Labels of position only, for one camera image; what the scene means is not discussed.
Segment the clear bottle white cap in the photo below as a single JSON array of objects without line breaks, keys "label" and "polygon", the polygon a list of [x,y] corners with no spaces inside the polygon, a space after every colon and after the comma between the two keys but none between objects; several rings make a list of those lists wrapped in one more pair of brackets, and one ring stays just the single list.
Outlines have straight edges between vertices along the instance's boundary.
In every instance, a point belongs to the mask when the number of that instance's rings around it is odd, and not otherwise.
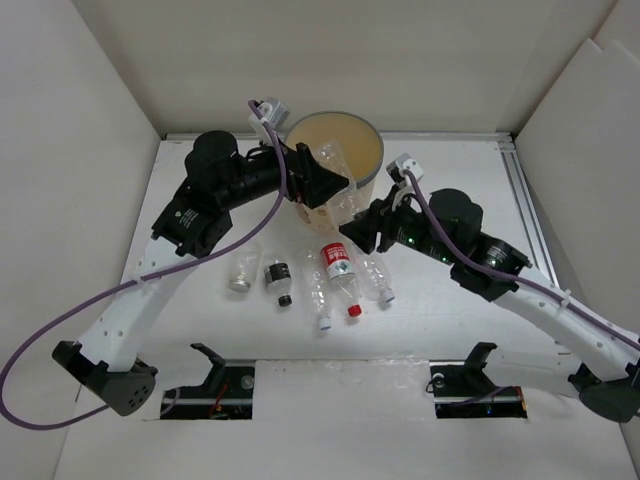
[{"label": "clear bottle white cap", "polygon": [[376,255],[365,255],[362,260],[364,279],[370,298],[379,304],[389,304],[396,298],[391,276],[382,259]]},{"label": "clear bottle white cap", "polygon": [[320,333],[332,327],[332,304],[325,273],[317,253],[306,250],[302,255],[303,287],[311,313]]},{"label": "clear bottle white cap", "polygon": [[368,203],[357,188],[343,151],[336,141],[330,141],[319,147],[315,154],[320,165],[348,180],[348,185],[342,187],[326,203],[327,210],[336,227],[349,223],[364,210]]}]

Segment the red label bottle red cap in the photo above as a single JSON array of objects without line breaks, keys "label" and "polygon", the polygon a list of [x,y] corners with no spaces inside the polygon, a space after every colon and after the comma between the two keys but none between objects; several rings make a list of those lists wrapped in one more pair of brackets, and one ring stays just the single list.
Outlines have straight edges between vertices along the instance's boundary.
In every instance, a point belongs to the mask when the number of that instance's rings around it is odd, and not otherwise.
[{"label": "red label bottle red cap", "polygon": [[320,250],[321,259],[330,287],[350,318],[362,314],[360,306],[360,284],[342,242],[330,242]]}]

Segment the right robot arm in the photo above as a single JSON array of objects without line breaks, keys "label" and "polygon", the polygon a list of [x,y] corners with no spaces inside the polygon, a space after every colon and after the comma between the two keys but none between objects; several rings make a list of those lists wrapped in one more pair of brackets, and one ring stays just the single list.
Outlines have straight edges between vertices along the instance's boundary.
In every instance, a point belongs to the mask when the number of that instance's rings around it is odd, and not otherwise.
[{"label": "right robot arm", "polygon": [[394,244],[450,266],[462,289],[510,311],[556,341],[551,354],[478,343],[462,381],[473,393],[502,386],[579,400],[602,418],[627,423],[639,413],[639,338],[614,326],[550,282],[528,257],[482,232],[482,208],[463,192],[442,189],[429,199],[392,189],[339,231],[366,253]]}]

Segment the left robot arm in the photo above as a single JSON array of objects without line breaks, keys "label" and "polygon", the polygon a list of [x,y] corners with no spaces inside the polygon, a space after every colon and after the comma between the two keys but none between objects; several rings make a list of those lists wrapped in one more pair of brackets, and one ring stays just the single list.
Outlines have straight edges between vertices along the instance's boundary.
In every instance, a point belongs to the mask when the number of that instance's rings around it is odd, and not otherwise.
[{"label": "left robot arm", "polygon": [[133,286],[117,293],[78,339],[62,341],[53,359],[121,416],[151,396],[157,370],[138,356],[140,346],[196,262],[211,254],[232,227],[233,209],[278,192],[315,208],[348,187],[310,148],[281,141],[241,155],[226,131],[206,132],[185,158],[186,177],[151,228]]}]

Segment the beige bin with grey rim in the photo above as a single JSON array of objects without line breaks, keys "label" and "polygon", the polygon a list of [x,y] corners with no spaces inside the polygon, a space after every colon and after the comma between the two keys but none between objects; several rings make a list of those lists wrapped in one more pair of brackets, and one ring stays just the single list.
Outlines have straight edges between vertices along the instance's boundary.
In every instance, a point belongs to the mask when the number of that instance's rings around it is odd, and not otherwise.
[{"label": "beige bin with grey rim", "polygon": [[[307,144],[316,159],[315,151],[330,141],[339,143],[357,188],[369,205],[384,157],[380,134],[370,122],[355,114],[325,111],[302,118],[285,137],[289,147],[300,142]],[[337,232],[326,204],[315,209],[299,205],[296,211],[308,228],[326,235]]]}]

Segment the clear crumpled bottle white cap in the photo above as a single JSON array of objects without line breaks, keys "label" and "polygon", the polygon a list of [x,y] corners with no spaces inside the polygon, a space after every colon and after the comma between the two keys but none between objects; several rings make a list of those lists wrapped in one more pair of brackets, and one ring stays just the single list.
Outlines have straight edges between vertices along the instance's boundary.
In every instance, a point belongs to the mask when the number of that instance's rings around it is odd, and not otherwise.
[{"label": "clear crumpled bottle white cap", "polygon": [[303,287],[311,313],[320,333],[332,327],[332,304],[325,273],[317,253],[306,250],[302,255]]}]

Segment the small bottle with black cap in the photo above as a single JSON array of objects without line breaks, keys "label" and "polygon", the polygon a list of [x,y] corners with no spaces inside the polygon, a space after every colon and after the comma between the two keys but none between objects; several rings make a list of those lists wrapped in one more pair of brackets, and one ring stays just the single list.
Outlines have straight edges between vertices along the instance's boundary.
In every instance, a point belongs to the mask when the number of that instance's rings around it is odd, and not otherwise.
[{"label": "small bottle with black cap", "polygon": [[263,269],[267,291],[281,308],[292,304],[292,278],[288,263],[282,255],[271,253],[265,257]]}]

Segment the clear jar with silver lid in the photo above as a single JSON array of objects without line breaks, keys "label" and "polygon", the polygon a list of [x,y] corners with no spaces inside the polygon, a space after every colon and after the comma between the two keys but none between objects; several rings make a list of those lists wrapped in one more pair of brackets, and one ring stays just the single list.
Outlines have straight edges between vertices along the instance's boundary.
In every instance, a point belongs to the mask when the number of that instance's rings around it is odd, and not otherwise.
[{"label": "clear jar with silver lid", "polygon": [[238,293],[247,293],[255,284],[262,246],[257,241],[250,241],[237,249],[229,270],[229,288]]}]

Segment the aluminium rail frame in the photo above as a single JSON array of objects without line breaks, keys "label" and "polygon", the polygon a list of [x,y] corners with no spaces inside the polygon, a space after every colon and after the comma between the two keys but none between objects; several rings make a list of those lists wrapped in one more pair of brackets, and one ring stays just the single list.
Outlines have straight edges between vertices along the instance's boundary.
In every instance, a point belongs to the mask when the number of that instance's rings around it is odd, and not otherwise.
[{"label": "aluminium rail frame", "polygon": [[[178,186],[186,177],[184,159],[192,148],[196,134],[169,135],[168,140],[160,144],[154,163],[152,180],[147,192],[151,199],[153,188],[155,203],[147,212],[148,219],[154,221],[165,205],[171,200]],[[556,280],[549,254],[543,247],[539,222],[530,194],[526,188],[521,168],[514,158],[514,146],[506,134],[456,134],[456,133],[383,133],[384,160],[372,191],[371,200],[384,198],[392,182],[385,166],[401,154],[407,153],[424,170],[420,187],[426,198],[431,192],[444,188],[454,188],[466,193],[470,199],[484,211],[482,231],[505,240],[523,252],[534,266],[540,268],[547,278]],[[276,194],[271,193],[260,200],[234,209],[231,213],[233,230],[225,235],[216,248],[221,248],[240,238],[263,218],[272,205]],[[347,239],[337,233],[317,231],[306,219],[311,214],[298,214],[297,206],[283,202],[277,216],[269,223],[258,240],[265,248],[273,245],[277,252],[293,260],[293,251],[289,249],[311,248],[324,239]],[[418,254],[409,253],[407,248],[394,246],[382,255],[391,270],[393,285],[400,283],[398,269],[409,270],[414,265],[419,273],[442,272],[448,278],[445,267],[436,266],[436,262],[421,260],[427,267],[418,267]]]}]

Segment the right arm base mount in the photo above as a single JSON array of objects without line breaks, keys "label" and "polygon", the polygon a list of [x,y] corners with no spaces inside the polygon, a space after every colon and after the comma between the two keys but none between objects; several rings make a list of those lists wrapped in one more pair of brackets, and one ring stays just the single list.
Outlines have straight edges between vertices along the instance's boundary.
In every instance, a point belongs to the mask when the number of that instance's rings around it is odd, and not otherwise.
[{"label": "right arm base mount", "polygon": [[425,392],[433,397],[437,419],[527,419],[522,389],[496,386],[485,374],[489,354],[497,349],[479,342],[463,360],[430,360]]}]

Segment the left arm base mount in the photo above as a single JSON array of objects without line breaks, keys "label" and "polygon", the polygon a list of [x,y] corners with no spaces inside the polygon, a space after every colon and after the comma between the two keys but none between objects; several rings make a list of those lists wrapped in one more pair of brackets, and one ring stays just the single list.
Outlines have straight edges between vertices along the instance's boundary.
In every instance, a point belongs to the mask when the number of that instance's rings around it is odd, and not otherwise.
[{"label": "left arm base mount", "polygon": [[211,364],[194,386],[182,385],[163,394],[161,420],[251,420],[256,362],[227,361],[202,343],[192,343]]}]

